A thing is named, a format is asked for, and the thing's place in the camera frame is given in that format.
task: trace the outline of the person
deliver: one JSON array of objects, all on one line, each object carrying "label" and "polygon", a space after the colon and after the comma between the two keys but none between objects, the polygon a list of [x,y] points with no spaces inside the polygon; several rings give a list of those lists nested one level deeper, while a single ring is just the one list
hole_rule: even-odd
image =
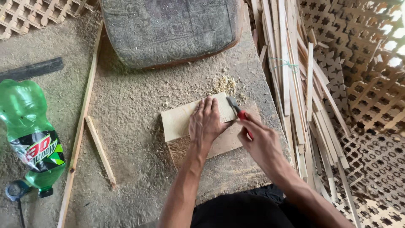
[{"label": "person", "polygon": [[[213,141],[233,123],[221,123],[218,100],[208,96],[190,117],[187,154],[167,196],[158,227],[354,227],[310,188],[283,156],[278,133],[253,119],[239,120],[243,147],[286,195],[287,204],[253,194],[222,195],[194,209],[201,172]],[[254,140],[250,140],[247,131]]]}]

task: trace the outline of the bottle label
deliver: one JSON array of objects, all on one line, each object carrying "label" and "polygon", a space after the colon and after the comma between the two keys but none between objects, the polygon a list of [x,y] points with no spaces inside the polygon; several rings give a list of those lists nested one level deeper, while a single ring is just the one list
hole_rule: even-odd
[{"label": "bottle label", "polygon": [[45,172],[65,163],[56,131],[42,131],[10,142],[23,163],[33,172]]}]

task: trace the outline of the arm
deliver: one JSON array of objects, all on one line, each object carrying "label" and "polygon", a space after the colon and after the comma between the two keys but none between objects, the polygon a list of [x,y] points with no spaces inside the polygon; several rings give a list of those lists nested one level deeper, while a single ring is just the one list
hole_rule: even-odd
[{"label": "arm", "polygon": [[190,227],[198,183],[213,141],[233,122],[221,123],[218,100],[201,100],[190,116],[191,143],[183,165],[170,187],[158,227]]},{"label": "arm", "polygon": [[[289,201],[319,227],[354,227],[297,175],[283,156],[277,132],[246,115],[248,120],[239,122],[243,128],[238,137],[266,176],[283,190]],[[252,132],[253,141],[246,136],[247,130]]]}]

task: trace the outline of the left hand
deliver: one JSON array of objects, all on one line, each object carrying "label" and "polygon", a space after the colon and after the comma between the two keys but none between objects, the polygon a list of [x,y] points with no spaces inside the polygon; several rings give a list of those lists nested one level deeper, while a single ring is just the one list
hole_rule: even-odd
[{"label": "left hand", "polygon": [[207,96],[205,100],[200,101],[191,114],[188,133],[192,143],[197,143],[209,151],[214,140],[233,123],[234,121],[220,122],[218,100]]}]

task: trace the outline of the plastic bottle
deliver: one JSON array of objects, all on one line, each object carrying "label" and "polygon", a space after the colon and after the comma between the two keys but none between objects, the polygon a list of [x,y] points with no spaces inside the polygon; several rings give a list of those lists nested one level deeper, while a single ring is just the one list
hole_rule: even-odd
[{"label": "plastic bottle", "polygon": [[65,169],[63,149],[46,112],[42,89],[33,81],[0,83],[0,118],[7,140],[30,171],[26,180],[39,189],[39,197],[53,194],[52,185]]}]

